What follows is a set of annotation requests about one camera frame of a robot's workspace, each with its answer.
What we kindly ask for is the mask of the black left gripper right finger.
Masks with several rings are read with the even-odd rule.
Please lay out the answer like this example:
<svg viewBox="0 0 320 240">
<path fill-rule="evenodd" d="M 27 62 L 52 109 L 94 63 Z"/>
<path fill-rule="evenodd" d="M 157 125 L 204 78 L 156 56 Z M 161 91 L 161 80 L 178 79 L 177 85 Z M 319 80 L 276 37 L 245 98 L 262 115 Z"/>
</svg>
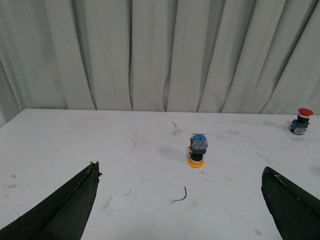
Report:
<svg viewBox="0 0 320 240">
<path fill-rule="evenodd" d="M 261 192 L 283 240 L 320 238 L 320 200 L 282 174 L 265 167 Z"/>
</svg>

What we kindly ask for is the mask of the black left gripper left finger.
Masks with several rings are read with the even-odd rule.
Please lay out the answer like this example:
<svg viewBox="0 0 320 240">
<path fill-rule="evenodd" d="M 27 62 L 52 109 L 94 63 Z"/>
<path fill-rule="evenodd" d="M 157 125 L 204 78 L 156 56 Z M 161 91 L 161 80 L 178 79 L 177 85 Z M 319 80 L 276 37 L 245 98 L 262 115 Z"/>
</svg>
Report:
<svg viewBox="0 0 320 240">
<path fill-rule="evenodd" d="M 79 240 L 92 211 L 99 163 L 90 163 L 31 210 L 0 231 L 2 240 Z"/>
</svg>

